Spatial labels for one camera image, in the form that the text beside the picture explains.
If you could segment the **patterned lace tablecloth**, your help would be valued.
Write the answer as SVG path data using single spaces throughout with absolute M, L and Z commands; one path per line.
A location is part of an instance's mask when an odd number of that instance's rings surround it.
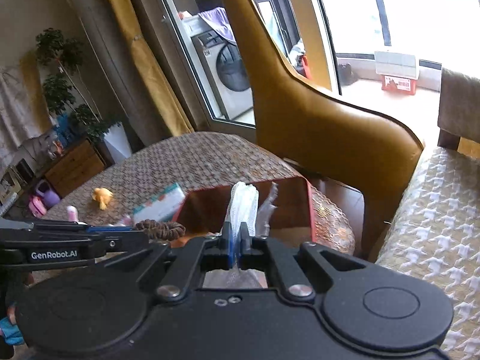
M 46 218 L 64 220 L 67 206 L 74 206 L 83 222 L 113 224 L 174 183 L 187 194 L 238 181 L 250 184 L 298 175 L 278 156 L 240 136 L 189 133 L 157 142 L 110 166 L 63 198 Z M 105 211 L 92 199 L 95 188 L 113 192 Z

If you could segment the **red white crate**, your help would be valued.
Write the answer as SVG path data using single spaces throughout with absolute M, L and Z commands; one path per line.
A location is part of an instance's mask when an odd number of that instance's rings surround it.
M 382 75 L 382 89 L 392 93 L 414 95 L 416 80 L 405 77 Z

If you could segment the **green potted plant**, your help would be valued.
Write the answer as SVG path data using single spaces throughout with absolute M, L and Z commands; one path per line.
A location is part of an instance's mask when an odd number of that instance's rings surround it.
M 102 141 L 113 128 L 120 127 L 117 118 L 101 116 L 83 80 L 82 43 L 54 28 L 43 30 L 35 41 L 37 61 L 49 69 L 41 84 L 49 113 L 67 117 L 73 132 L 88 137 L 93 143 Z

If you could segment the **red open box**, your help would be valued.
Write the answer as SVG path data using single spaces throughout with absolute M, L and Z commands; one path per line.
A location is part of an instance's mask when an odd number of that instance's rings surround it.
M 252 182 L 259 191 L 256 235 L 277 238 L 291 247 L 314 240 L 312 187 L 301 176 Z M 198 189 L 186 195 L 173 220 L 187 239 L 219 233 L 230 202 L 231 185 Z

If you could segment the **white standing air conditioner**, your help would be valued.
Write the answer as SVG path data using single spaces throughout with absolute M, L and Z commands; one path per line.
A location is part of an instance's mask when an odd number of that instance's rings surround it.
M 145 146 L 170 137 L 146 85 L 134 66 L 106 0 L 68 0 L 103 73 L 134 132 Z

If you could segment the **white houndstooth cushion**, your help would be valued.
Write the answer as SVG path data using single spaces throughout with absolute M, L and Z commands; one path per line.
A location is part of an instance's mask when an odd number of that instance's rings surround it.
M 425 150 L 403 193 L 377 263 L 437 285 L 454 317 L 442 348 L 479 358 L 479 160 Z

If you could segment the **white bunny plush toy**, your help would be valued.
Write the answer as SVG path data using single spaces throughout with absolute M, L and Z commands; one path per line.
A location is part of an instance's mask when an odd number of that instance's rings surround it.
M 79 221 L 78 210 L 74 205 L 67 206 L 67 220 L 74 223 Z

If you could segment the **floral cloth cover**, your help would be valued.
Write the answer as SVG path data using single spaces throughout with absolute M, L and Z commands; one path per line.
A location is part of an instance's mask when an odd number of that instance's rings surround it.
M 8 167 L 18 148 L 43 134 L 36 121 L 19 67 L 1 67 L 1 169 Z

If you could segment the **white fluffy cloth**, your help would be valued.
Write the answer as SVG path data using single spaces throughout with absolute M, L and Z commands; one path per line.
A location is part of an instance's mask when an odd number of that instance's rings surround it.
M 234 236 L 239 234 L 242 223 L 247 225 L 250 236 L 256 235 L 259 195 L 256 186 L 242 181 L 232 187 L 225 221 L 231 224 Z

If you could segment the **purple kettlebell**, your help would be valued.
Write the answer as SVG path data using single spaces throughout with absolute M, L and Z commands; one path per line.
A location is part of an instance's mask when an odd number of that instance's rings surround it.
M 35 188 L 38 197 L 41 198 L 47 209 L 52 208 L 60 202 L 60 196 L 53 190 L 46 180 L 40 180 Z

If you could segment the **orange plush toy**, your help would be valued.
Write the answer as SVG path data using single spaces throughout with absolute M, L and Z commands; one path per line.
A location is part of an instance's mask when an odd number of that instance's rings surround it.
M 99 209 L 105 211 L 113 198 L 113 192 L 106 188 L 95 188 L 92 193 L 92 199 L 98 203 Z

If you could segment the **white plant pot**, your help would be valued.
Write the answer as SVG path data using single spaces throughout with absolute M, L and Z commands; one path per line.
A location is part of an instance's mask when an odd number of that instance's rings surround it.
M 114 164 L 120 164 L 133 154 L 122 123 L 112 125 L 103 136 L 103 142 Z

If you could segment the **wooden drawer cabinet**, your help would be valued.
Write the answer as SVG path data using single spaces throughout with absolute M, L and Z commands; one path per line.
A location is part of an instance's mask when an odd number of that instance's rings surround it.
M 55 159 L 44 177 L 64 198 L 112 164 L 112 156 L 103 143 L 94 144 L 84 138 L 68 147 L 61 158 Z

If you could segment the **teal white tissue pack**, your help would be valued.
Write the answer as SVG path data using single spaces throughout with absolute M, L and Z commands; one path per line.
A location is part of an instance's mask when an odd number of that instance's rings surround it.
M 169 221 L 180 209 L 184 200 L 185 193 L 179 183 L 171 184 L 133 209 L 133 223 L 137 224 L 147 219 Z

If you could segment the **white washing machine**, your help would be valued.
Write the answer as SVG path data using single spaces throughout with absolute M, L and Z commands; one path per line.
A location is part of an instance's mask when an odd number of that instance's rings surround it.
M 210 30 L 192 37 L 200 62 L 220 108 L 234 120 L 253 108 L 253 96 L 239 48 Z

